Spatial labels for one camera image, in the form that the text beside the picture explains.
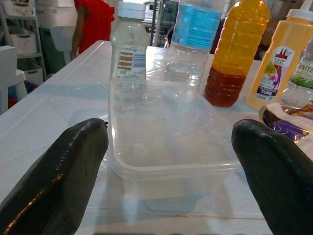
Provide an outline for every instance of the green bottle label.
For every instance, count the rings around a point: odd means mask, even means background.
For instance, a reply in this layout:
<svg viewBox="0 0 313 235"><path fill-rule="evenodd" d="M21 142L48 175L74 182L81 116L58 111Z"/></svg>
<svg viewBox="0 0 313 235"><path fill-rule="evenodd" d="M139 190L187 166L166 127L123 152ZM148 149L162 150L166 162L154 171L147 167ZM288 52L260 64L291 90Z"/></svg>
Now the green bottle label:
<svg viewBox="0 0 313 235"><path fill-rule="evenodd" d="M313 62L301 60L291 82L299 87L313 89Z"/></svg>

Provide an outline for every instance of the white bottle cap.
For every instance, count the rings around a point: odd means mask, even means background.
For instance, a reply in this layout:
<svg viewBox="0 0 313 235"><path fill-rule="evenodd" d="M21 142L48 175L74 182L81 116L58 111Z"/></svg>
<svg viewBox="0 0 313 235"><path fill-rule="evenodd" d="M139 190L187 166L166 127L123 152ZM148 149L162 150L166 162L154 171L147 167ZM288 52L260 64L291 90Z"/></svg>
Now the white bottle cap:
<svg viewBox="0 0 313 235"><path fill-rule="evenodd" d="M291 9L287 17L294 17L308 21L313 21L313 0L305 0L300 10Z"/></svg>
<svg viewBox="0 0 313 235"><path fill-rule="evenodd" d="M146 16L146 5L134 2L118 2L119 17L144 20Z"/></svg>

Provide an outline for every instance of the yellow squeeze bottle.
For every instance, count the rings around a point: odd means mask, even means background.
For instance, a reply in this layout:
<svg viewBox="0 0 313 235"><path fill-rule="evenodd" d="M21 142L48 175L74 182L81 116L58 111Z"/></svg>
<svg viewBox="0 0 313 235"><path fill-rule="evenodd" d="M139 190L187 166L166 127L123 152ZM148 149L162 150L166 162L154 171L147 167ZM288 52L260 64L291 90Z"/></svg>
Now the yellow squeeze bottle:
<svg viewBox="0 0 313 235"><path fill-rule="evenodd" d="M278 23L246 99L251 108L278 102L313 36L312 10L313 0L305 0L300 10L290 10L287 19Z"/></svg>

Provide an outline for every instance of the orange liquid bottle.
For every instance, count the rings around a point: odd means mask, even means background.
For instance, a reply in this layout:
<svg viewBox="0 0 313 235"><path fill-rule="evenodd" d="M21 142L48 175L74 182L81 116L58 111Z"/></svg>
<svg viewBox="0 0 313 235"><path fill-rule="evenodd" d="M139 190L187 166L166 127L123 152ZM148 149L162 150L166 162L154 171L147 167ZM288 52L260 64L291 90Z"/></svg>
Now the orange liquid bottle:
<svg viewBox="0 0 313 235"><path fill-rule="evenodd" d="M312 11L313 1L306 0L300 10L291 9L287 19L278 23L246 99L251 108L278 102L313 36Z"/></svg>
<svg viewBox="0 0 313 235"><path fill-rule="evenodd" d="M230 9L205 87L212 105L237 101L269 19L263 0L240 0Z"/></svg>

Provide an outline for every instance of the squeeze bottle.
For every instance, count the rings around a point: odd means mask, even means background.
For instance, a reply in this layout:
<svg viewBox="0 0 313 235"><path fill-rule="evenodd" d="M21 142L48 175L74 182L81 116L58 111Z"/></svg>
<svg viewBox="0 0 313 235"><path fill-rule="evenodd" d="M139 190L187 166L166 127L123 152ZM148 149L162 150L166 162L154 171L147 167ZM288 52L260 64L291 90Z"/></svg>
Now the squeeze bottle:
<svg viewBox="0 0 313 235"><path fill-rule="evenodd" d="M144 4L118 3L121 19L110 40L112 43L111 79L146 79L146 50L149 36L143 24Z"/></svg>
<svg viewBox="0 0 313 235"><path fill-rule="evenodd" d="M251 108L277 102L296 69L301 53L313 36L313 0L291 9L280 21L264 55L246 103Z"/></svg>

